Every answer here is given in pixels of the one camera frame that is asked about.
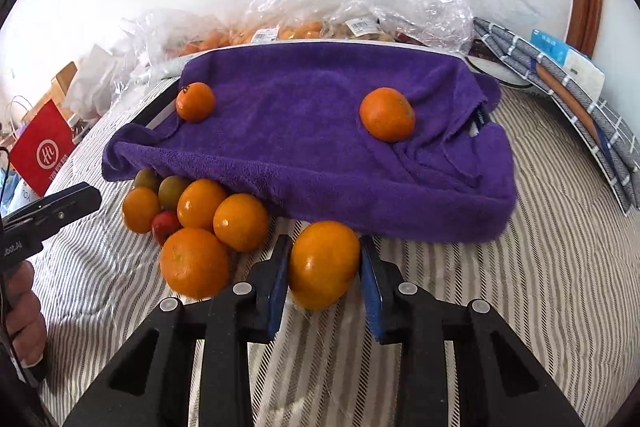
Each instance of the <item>bag logo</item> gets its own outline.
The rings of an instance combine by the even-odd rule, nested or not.
[[[36,150],[38,165],[45,170],[52,169],[58,163],[58,146],[53,140],[43,140]]]

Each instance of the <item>finger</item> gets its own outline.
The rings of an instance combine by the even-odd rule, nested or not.
[[[31,290],[33,286],[33,275],[33,265],[29,261],[22,261],[16,273],[12,275],[7,283],[9,295],[16,298]]]
[[[40,313],[40,299],[33,292],[20,296],[14,309],[6,316],[6,331],[14,335],[38,318]]]
[[[47,327],[42,314],[36,320],[28,324],[20,334],[14,338],[14,349],[18,360],[24,360],[31,356],[31,351],[36,351],[47,342]]]
[[[21,360],[22,365],[25,367],[33,367],[40,362],[40,360],[42,360],[46,344],[47,337],[43,337],[42,340],[33,349],[31,349],[31,352]]]

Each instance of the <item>screw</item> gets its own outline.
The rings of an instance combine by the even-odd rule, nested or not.
[[[247,295],[251,293],[252,286],[248,282],[239,282],[234,284],[234,293],[236,295]]]
[[[160,309],[163,312],[172,312],[178,307],[178,299],[175,297],[167,297],[160,302]]]
[[[418,293],[418,286],[412,282],[402,282],[398,285],[398,291],[403,295],[415,295]]]
[[[473,308],[473,311],[475,311],[476,313],[488,313],[489,310],[491,309],[491,306],[489,306],[489,303],[487,301],[483,301],[482,299],[473,301],[471,303],[471,307]]]

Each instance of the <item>cable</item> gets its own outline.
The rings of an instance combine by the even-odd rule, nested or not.
[[[9,156],[9,149],[6,147],[0,147],[0,154],[6,154],[6,169],[4,170],[4,180],[2,181],[2,190],[0,190],[0,203],[4,197],[4,188],[6,187],[6,181],[9,179],[9,166],[11,165],[11,156]],[[2,226],[2,219],[0,219],[0,238],[4,237],[4,227]]]
[[[17,98],[21,98],[23,99],[31,108],[28,108],[26,105],[24,105],[22,102],[19,102],[18,100],[16,100]],[[17,103],[18,105],[20,105],[21,108],[23,108],[26,112],[29,112],[30,110],[33,109],[33,103],[29,102],[29,100],[27,100],[23,95],[21,94],[16,94],[10,101],[9,103],[4,107],[4,118],[5,120],[7,119],[6,117],[6,112],[9,111],[9,124],[11,124],[11,134],[14,135],[15,139],[18,139],[17,136],[15,136],[15,125],[14,125],[14,117],[12,117],[11,115],[11,106],[12,104]]]

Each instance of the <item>bed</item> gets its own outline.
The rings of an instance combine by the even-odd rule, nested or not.
[[[50,192],[86,181],[99,212],[63,229],[34,257],[35,291],[49,328],[49,376],[42,397],[62,423],[104,364],[158,302],[172,295],[150,235],[120,217],[130,182],[100,174],[102,149],[174,78],[141,105],[115,107],[63,166]],[[382,257],[436,298],[489,301],[553,376],[588,427],[606,425],[640,377],[640,218],[624,216],[590,154],[557,109],[504,89],[494,120],[514,152],[518,201],[505,232],[482,245],[378,238]],[[304,222],[277,219],[259,252],[239,258],[236,280],[266,259],[279,233]],[[190,426],[197,425],[198,344]],[[452,349],[447,349],[450,424],[458,424]],[[399,348],[376,344],[357,282],[336,305],[311,314],[287,299],[280,333],[250,345],[257,426],[391,425]]]

